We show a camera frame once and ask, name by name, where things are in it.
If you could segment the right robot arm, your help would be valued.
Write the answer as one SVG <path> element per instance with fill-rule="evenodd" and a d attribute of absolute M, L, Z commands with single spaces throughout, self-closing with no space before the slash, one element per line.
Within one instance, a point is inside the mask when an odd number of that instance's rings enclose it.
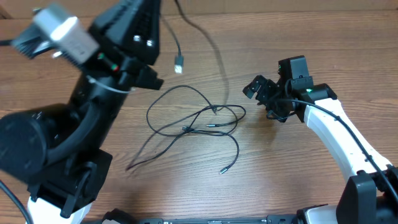
<path fill-rule="evenodd" d="M 326 146 L 346 186 L 337 205 L 315 205 L 294 215 L 269 215 L 266 223 L 397 223 L 397 167 L 378 153 L 346 115 L 336 93 L 314 84 L 306 58 L 279 61 L 279 79 L 258 75 L 243 88 L 281 123 L 293 115 Z"/>

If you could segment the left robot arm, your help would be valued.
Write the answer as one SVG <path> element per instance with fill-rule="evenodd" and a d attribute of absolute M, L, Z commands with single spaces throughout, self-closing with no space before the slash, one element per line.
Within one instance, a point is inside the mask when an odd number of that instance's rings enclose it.
<path fill-rule="evenodd" d="M 27 223 L 80 223 L 112 156 L 101 149 L 133 88 L 159 90 L 160 1 L 120 1 L 88 29 L 57 3 L 39 9 L 11 45 L 28 58 L 53 50 L 81 75 L 66 104 L 1 118 L 1 169 L 24 182 L 31 206 L 5 188 Z"/>

